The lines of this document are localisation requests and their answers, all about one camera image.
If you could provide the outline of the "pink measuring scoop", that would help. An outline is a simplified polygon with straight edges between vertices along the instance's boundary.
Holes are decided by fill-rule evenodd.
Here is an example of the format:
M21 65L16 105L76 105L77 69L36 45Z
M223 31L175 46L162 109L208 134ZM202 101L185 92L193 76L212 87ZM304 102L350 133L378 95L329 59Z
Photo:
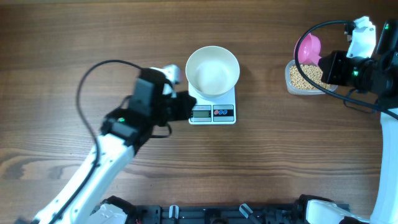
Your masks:
M321 42L320 39L312 34L308 34L302 41L298 49L298 61L305 65L318 65L321 59Z

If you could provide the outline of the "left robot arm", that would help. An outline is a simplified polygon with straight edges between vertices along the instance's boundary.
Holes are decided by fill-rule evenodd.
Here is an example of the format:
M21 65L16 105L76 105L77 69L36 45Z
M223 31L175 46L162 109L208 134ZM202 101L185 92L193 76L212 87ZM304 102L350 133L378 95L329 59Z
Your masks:
M94 146L62 191L33 218L32 223L135 223L133 205L117 198L102 199L115 177L138 150L155 137L156 126L184 121L196 103L187 91L176 92L180 69L143 68L126 108L108 113Z

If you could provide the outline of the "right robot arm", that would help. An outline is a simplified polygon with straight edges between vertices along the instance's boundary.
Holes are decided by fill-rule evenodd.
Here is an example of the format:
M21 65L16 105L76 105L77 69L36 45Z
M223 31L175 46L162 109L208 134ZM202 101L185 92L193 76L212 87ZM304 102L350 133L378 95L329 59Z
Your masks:
M343 210L329 200L301 195L303 223L397 223L397 20L389 19L382 28L378 44L368 17L355 21L326 21L311 27L297 41L295 64L299 65L299 49L304 39L318 28L343 24L351 37L348 51L334 51L321 58L322 82L351 86L355 90L374 93L377 102L339 95L310 80L300 68L299 74L327 95L380 112L382 127L382 161L377 199L368 219Z

